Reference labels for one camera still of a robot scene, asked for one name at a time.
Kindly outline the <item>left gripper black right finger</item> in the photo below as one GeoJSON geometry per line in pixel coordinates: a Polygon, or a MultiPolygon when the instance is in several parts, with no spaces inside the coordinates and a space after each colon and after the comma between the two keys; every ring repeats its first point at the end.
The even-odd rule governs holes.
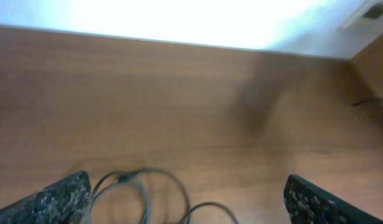
{"type": "Polygon", "coordinates": [[[383,224],[296,174],[288,176],[283,200],[292,224],[383,224]]]}

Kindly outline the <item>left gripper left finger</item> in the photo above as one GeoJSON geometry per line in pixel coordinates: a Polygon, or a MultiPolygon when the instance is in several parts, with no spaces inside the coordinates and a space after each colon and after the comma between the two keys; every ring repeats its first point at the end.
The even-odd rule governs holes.
{"type": "Polygon", "coordinates": [[[0,223],[81,223],[91,194],[88,174],[73,173],[0,209],[0,223]]]}

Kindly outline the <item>black usb cable long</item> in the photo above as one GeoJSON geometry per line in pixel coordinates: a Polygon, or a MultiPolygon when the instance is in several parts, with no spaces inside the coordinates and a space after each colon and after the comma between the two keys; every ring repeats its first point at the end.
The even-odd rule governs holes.
{"type": "Polygon", "coordinates": [[[143,213],[141,216],[141,220],[139,221],[141,224],[148,224],[151,222],[151,200],[149,198],[149,193],[146,190],[146,187],[143,185],[142,181],[139,180],[138,176],[140,174],[147,173],[158,173],[162,175],[166,175],[179,187],[179,190],[182,193],[185,202],[185,212],[181,219],[178,221],[178,224],[190,224],[192,214],[202,207],[217,207],[221,209],[234,224],[239,224],[239,220],[235,216],[235,214],[226,207],[224,204],[219,202],[202,202],[198,203],[195,206],[191,206],[191,200],[189,194],[184,186],[184,184],[171,172],[154,167],[146,167],[140,168],[136,170],[115,170],[108,174],[105,174],[96,184],[91,192],[90,199],[86,206],[85,212],[85,223],[92,224],[92,209],[94,208],[97,201],[105,195],[109,190],[121,187],[121,186],[129,186],[138,191],[143,201],[143,213]]]}

